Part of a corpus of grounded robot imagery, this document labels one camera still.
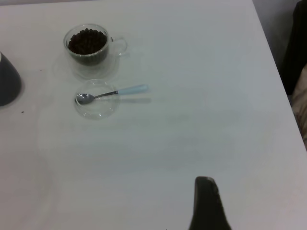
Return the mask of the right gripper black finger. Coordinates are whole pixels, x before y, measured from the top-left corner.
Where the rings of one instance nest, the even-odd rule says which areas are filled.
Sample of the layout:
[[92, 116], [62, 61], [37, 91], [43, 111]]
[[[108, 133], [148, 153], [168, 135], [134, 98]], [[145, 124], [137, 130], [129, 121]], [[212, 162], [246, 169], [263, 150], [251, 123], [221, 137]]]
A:
[[218, 186], [211, 177], [195, 179], [194, 206], [190, 230], [230, 230]]

